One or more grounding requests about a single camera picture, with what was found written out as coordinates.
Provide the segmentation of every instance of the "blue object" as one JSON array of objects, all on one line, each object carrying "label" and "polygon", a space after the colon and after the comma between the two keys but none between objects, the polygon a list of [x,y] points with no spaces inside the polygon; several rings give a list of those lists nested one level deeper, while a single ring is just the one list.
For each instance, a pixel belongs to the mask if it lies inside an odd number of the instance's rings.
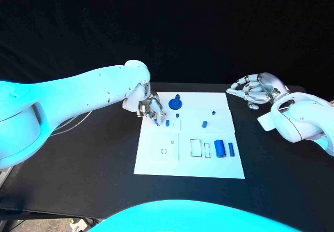
[{"label": "blue object", "polygon": [[217,158],[223,158],[226,156],[223,140],[214,141],[214,147],[216,147]]},{"label": "blue object", "polygon": [[207,127],[207,122],[203,121],[201,127],[206,128]]},{"label": "blue object", "polygon": [[112,215],[89,232],[296,232],[279,222],[207,202],[165,200],[139,204]]},{"label": "blue object", "polygon": [[229,143],[229,155],[230,156],[234,156],[234,150],[233,150],[233,144],[232,143]]},{"label": "blue object", "polygon": [[168,107],[171,110],[178,110],[183,106],[183,102],[180,100],[180,95],[175,95],[175,98],[168,101]]}]

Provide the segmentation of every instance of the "floor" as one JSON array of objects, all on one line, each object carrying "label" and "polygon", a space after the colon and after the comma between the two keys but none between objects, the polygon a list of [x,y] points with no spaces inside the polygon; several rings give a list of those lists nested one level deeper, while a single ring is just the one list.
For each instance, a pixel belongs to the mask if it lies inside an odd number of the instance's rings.
[{"label": "floor", "polygon": [[[7,229],[10,230],[20,222],[21,220],[16,221]],[[69,223],[70,218],[26,220],[10,232],[72,232]]]}]

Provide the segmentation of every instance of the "blue cylinder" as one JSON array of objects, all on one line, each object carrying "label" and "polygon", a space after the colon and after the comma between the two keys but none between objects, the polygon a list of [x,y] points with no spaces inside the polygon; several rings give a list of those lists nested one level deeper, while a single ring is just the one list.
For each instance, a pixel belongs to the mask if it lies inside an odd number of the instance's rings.
[{"label": "blue cylinder", "polygon": [[183,106],[183,102],[180,100],[180,95],[175,95],[175,98],[168,101],[168,107],[171,110],[178,110]]},{"label": "blue cylinder", "polygon": [[217,158],[224,157],[226,156],[226,152],[224,152],[224,143],[223,143],[223,140],[216,140],[214,141],[214,147],[216,147]]},{"label": "blue cylinder", "polygon": [[207,127],[207,122],[203,121],[201,127],[206,128]]},{"label": "blue cylinder", "polygon": [[230,156],[234,156],[234,150],[233,150],[233,144],[232,143],[229,143],[229,155]]}]

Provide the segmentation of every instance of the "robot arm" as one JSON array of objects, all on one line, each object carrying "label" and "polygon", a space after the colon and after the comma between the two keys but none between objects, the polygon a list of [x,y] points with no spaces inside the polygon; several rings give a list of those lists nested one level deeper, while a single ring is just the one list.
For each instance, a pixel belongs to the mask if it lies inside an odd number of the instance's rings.
[{"label": "robot arm", "polygon": [[249,108],[272,103],[270,112],[258,118],[266,131],[276,128],[292,143],[302,139],[319,144],[334,156],[334,107],[314,95],[291,93],[281,80],[269,73],[255,74],[236,81],[226,91],[249,101]]},{"label": "robot arm", "polygon": [[36,153],[63,121],[121,100],[128,111],[160,126],[163,107],[137,60],[37,84],[0,81],[0,169]]}]

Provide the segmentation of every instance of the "white cable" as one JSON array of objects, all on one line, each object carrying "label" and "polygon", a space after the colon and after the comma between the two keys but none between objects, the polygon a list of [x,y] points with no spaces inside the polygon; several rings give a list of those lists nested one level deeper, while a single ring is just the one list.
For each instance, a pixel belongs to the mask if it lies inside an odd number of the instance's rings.
[{"label": "white cable", "polygon": [[50,136],[62,134],[63,132],[67,132],[70,129],[73,129],[83,122],[83,120],[86,119],[86,117],[89,116],[91,113],[92,113],[92,111],[88,113],[88,115],[85,116],[85,118],[79,121],[79,123],[73,127],[70,127],[69,129],[66,129],[65,131],[62,131],[62,132],[59,132],[56,134],[52,134]]},{"label": "white cable", "polygon": [[59,130],[60,128],[63,128],[76,118],[78,118],[78,116],[75,116],[63,125],[60,125],[59,127],[56,127],[55,131]]}]

